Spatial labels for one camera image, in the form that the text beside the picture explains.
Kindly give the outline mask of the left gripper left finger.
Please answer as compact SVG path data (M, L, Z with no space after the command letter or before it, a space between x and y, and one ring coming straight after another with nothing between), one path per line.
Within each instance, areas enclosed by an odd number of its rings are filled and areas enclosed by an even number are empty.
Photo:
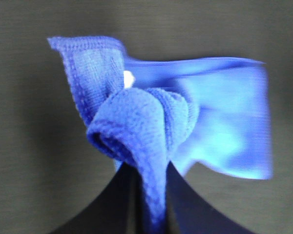
M106 188L53 234L142 234L141 177L122 164Z

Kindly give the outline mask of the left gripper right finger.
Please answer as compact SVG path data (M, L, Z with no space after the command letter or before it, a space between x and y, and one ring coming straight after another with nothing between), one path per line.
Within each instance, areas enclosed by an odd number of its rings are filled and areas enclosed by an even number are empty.
M217 211L185 181L172 163L167 167L167 234L251 234Z

